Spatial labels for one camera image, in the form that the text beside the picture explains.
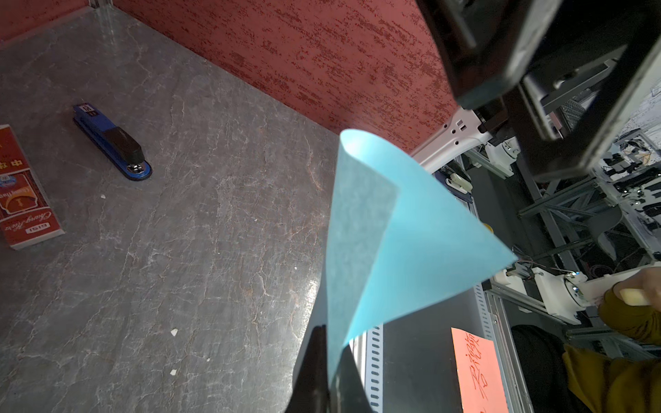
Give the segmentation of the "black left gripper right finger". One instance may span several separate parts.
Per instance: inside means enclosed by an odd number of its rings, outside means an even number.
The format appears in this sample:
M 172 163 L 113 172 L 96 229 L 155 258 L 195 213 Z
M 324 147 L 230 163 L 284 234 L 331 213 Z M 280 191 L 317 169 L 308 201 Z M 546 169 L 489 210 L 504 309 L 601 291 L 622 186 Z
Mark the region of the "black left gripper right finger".
M 353 356 L 342 356 L 338 364 L 330 385 L 330 412 L 372 412 Z

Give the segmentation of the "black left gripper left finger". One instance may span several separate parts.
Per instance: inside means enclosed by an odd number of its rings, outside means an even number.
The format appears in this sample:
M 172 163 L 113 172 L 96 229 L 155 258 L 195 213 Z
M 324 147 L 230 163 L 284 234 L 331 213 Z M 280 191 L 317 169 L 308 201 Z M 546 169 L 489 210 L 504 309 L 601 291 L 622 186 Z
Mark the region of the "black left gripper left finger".
M 287 413 L 323 413 L 329 404 L 326 327 L 312 329 L 294 381 Z

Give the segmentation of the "light blue square paper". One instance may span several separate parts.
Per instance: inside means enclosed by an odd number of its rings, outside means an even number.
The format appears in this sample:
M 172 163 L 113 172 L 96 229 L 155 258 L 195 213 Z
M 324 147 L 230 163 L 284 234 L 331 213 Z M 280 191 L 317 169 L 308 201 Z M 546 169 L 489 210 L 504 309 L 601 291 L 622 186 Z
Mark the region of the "light blue square paper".
M 363 332 L 461 294 L 515 259 L 408 154 L 342 131 L 325 253 L 328 375 Z

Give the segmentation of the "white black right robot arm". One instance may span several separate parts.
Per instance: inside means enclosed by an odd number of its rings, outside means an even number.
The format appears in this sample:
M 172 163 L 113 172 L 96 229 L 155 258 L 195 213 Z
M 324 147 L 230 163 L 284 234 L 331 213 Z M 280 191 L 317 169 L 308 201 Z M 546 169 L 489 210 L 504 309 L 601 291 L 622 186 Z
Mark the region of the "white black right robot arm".
M 536 180 L 587 174 L 660 77 L 657 1 L 420 1 L 464 109 L 501 102 Z

